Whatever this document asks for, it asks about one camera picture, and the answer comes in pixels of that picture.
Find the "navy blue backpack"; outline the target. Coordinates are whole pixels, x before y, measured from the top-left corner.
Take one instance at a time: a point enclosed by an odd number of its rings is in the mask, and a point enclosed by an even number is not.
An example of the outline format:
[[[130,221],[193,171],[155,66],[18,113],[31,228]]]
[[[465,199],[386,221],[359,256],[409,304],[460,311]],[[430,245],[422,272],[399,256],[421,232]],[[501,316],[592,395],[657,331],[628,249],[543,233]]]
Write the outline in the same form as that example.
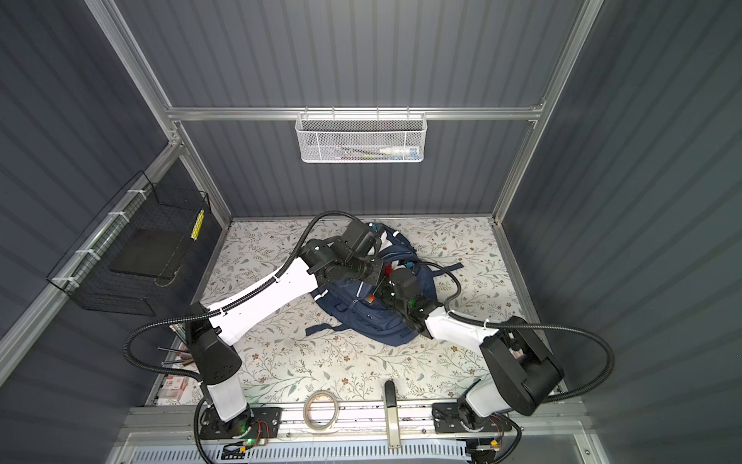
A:
[[[370,226],[382,235],[382,280],[377,284],[341,280],[314,291],[315,303],[339,323],[310,326],[305,334],[352,330],[393,347],[407,344],[417,336],[430,338],[425,319],[442,305],[435,278],[452,276],[463,265],[424,263],[400,231],[382,222],[372,222]]]

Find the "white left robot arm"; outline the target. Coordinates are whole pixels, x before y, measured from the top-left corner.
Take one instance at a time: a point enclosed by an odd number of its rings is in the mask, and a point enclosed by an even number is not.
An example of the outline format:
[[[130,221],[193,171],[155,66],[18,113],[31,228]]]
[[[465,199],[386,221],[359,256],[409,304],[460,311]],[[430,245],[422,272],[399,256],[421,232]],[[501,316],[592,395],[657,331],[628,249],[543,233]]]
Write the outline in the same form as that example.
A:
[[[201,388],[201,404],[210,404],[233,441],[252,447],[268,435],[248,406],[238,372],[243,362],[235,344],[253,327],[295,299],[338,280],[375,283],[384,268],[379,254],[382,233],[377,226],[350,216],[345,231],[328,239],[313,239],[314,226],[328,215],[318,214],[303,230],[284,264],[249,288],[210,307],[196,305],[193,314],[148,323],[124,341],[123,356],[139,369],[166,376],[189,377]],[[195,371],[149,365],[133,354],[133,342],[146,332],[180,325]]]

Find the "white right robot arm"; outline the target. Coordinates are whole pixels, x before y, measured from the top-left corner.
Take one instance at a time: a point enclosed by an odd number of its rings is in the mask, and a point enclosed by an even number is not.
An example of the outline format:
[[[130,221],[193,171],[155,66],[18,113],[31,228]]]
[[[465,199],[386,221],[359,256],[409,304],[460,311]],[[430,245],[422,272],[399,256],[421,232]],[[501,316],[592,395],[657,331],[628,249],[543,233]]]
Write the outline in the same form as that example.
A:
[[[569,326],[533,324],[516,316],[505,322],[491,322],[457,312],[451,305],[463,290],[461,281],[454,280],[454,293],[442,301],[428,297],[415,274],[422,266],[417,262],[382,268],[371,294],[419,334],[477,351],[483,357],[488,378],[474,382],[459,397],[455,413],[442,410],[433,413],[435,420],[461,425],[469,432],[487,425],[498,427],[500,432],[515,431],[515,438],[504,452],[478,450],[474,462],[500,463],[520,444],[523,430],[510,418],[510,413],[530,416],[544,403],[582,396],[596,389],[613,373],[616,354],[598,334]],[[585,385],[556,394],[554,390],[562,382],[564,370],[539,336],[546,332],[575,334],[593,341],[605,353],[604,367]]]

